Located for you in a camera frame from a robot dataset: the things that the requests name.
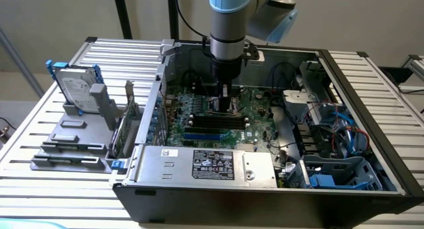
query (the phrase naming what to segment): blue clip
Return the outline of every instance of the blue clip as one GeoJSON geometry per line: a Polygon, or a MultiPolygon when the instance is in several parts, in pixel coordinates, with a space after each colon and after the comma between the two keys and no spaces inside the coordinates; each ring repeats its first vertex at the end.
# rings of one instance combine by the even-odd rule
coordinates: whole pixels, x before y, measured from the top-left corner
{"type": "Polygon", "coordinates": [[[127,172],[126,162],[120,160],[114,160],[111,169],[118,170],[119,173],[126,173],[127,172]]]}
{"type": "Polygon", "coordinates": [[[351,190],[364,190],[367,189],[368,182],[362,182],[356,185],[336,185],[334,178],[327,174],[315,174],[310,177],[312,188],[322,189],[351,189],[351,190]]]}
{"type": "Polygon", "coordinates": [[[47,60],[46,62],[46,66],[47,66],[47,70],[54,78],[54,80],[56,80],[56,77],[55,77],[55,70],[54,70],[54,67],[52,67],[52,63],[54,61],[52,60],[47,60]]]}
{"type": "Polygon", "coordinates": [[[67,68],[70,66],[70,64],[68,63],[64,63],[64,62],[56,62],[55,64],[54,64],[54,68],[60,68],[60,69],[64,69],[64,68],[67,68]]]}
{"type": "Polygon", "coordinates": [[[98,80],[98,83],[104,84],[104,83],[106,83],[106,81],[104,81],[104,77],[102,76],[102,70],[100,70],[99,65],[98,65],[98,64],[95,64],[95,65],[92,66],[92,68],[94,68],[95,73],[96,73],[96,80],[98,80]]]}
{"type": "Polygon", "coordinates": [[[347,120],[350,122],[350,125],[355,124],[355,120],[348,118],[343,113],[334,111],[332,114],[336,115],[336,116],[340,116],[344,120],[347,120]]]}

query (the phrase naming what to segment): white wall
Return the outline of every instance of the white wall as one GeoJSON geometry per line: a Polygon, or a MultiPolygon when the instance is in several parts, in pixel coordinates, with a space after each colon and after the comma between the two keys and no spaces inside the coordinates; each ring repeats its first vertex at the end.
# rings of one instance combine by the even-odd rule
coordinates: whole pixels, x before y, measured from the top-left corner
{"type": "MultiPolygon", "coordinates": [[[[398,66],[423,54],[423,0],[298,0],[300,11],[284,46],[366,51],[380,65],[398,66]]],[[[127,0],[134,37],[170,38],[167,0],[127,0]]],[[[182,0],[192,26],[210,32],[207,0],[182,0]]],[[[30,69],[47,59],[68,61],[87,36],[122,38],[114,0],[0,0],[0,25],[30,69]]],[[[180,21],[184,39],[200,39],[180,21]]],[[[0,71],[16,67],[0,49],[0,71]]]]}

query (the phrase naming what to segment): black cable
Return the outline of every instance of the black cable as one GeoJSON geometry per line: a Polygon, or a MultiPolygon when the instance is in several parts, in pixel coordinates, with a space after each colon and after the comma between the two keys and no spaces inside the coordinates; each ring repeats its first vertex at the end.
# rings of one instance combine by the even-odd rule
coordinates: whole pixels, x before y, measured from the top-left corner
{"type": "Polygon", "coordinates": [[[294,125],[294,128],[296,127],[296,122],[295,122],[295,120],[294,120],[294,117],[292,117],[292,115],[291,115],[291,112],[288,111],[288,109],[287,109],[287,106],[286,106],[286,103],[284,103],[284,98],[282,97],[282,96],[279,96],[279,95],[274,95],[271,98],[270,98],[270,104],[272,104],[272,99],[274,98],[278,98],[278,99],[280,99],[282,100],[282,102],[278,102],[278,106],[280,106],[282,108],[283,108],[283,110],[284,110],[284,112],[286,112],[286,114],[287,114],[287,116],[288,116],[288,118],[290,118],[290,121],[291,121],[291,123],[292,123],[292,125],[294,125]]]}
{"type": "Polygon", "coordinates": [[[0,117],[0,119],[6,121],[6,123],[12,127],[14,130],[16,130],[15,126],[10,123],[10,121],[6,118],[0,117]]]}
{"type": "Polygon", "coordinates": [[[284,147],[287,147],[287,146],[291,146],[291,145],[294,145],[294,144],[303,144],[303,143],[302,143],[302,142],[292,142],[292,143],[290,143],[290,144],[287,144],[287,145],[280,146],[279,148],[282,149],[282,148],[284,148],[284,147]]]}
{"type": "Polygon", "coordinates": [[[195,30],[195,29],[192,28],[192,26],[188,24],[188,22],[187,22],[187,20],[186,20],[186,18],[184,18],[184,16],[183,16],[182,10],[180,10],[179,0],[175,0],[175,1],[176,1],[176,5],[178,5],[179,15],[180,15],[180,17],[182,17],[182,19],[183,19],[183,21],[184,21],[187,27],[188,27],[198,35],[200,35],[202,37],[207,37],[207,36],[206,36],[204,34],[202,34],[198,30],[195,30]]]}
{"type": "Polygon", "coordinates": [[[347,148],[347,142],[346,142],[344,138],[338,134],[338,132],[331,130],[328,127],[324,127],[324,126],[318,126],[318,127],[322,128],[323,130],[326,130],[327,132],[332,133],[338,137],[338,139],[340,140],[343,146],[347,148]]]}
{"type": "Polygon", "coordinates": [[[276,85],[276,90],[279,90],[279,86],[280,86],[280,81],[282,81],[282,78],[284,77],[284,79],[286,79],[286,82],[288,82],[288,77],[287,77],[287,75],[286,75],[286,73],[284,72],[282,72],[282,75],[280,75],[280,77],[279,77],[279,80],[278,80],[278,85],[276,85]]]}
{"type": "Polygon", "coordinates": [[[271,90],[274,90],[274,80],[275,80],[275,72],[276,72],[276,69],[278,69],[278,67],[279,67],[280,65],[283,65],[283,64],[290,65],[290,66],[294,68],[295,71],[296,71],[296,69],[298,69],[298,67],[296,67],[294,64],[291,64],[290,62],[280,62],[280,63],[278,63],[275,66],[272,66],[272,68],[271,68],[271,73],[272,73],[271,90]]]}
{"type": "Polygon", "coordinates": [[[184,86],[184,83],[186,83],[186,75],[187,75],[188,73],[194,73],[195,76],[198,77],[196,71],[195,71],[194,69],[187,69],[187,70],[184,71],[183,75],[182,75],[182,82],[180,82],[180,85],[182,85],[182,86],[184,86]]]}

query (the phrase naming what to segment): aluminum extrusion table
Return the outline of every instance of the aluminum extrusion table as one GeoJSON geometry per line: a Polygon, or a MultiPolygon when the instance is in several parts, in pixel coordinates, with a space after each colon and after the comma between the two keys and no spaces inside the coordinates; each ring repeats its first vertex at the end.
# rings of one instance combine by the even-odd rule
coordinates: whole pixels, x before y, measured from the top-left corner
{"type": "MultiPolygon", "coordinates": [[[[160,64],[159,53],[160,42],[98,39],[83,45],[71,64],[100,65],[118,105],[127,101],[126,80],[135,81],[136,101],[143,106],[160,64]]],[[[423,119],[415,116],[416,109],[396,94],[370,58],[351,52],[331,54],[424,186],[424,127],[423,119]]],[[[63,116],[63,102],[64,97],[54,84],[0,151],[0,217],[51,221],[71,229],[202,228],[134,222],[111,189],[108,174],[31,171],[31,158],[63,116]]],[[[356,229],[423,227],[424,205],[400,215],[379,215],[356,229]]]]}

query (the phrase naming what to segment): warning label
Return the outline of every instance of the warning label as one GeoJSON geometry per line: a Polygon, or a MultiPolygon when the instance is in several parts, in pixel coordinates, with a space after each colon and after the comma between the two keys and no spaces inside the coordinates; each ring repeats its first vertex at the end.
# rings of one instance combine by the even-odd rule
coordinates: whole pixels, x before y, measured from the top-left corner
{"type": "Polygon", "coordinates": [[[232,152],[195,151],[192,177],[195,179],[234,180],[232,152]]]}

